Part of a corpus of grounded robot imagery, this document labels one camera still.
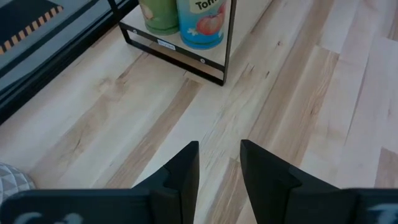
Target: hardwood flooring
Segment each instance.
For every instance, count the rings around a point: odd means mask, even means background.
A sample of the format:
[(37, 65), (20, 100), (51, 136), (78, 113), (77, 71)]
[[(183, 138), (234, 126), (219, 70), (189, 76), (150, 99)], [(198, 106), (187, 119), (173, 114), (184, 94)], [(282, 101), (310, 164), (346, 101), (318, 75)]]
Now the hardwood flooring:
[(0, 126), (42, 189), (128, 188), (200, 142), (195, 223), (255, 223), (239, 142), (338, 187), (398, 187), (396, 0), (273, 0), (216, 86), (115, 27)]

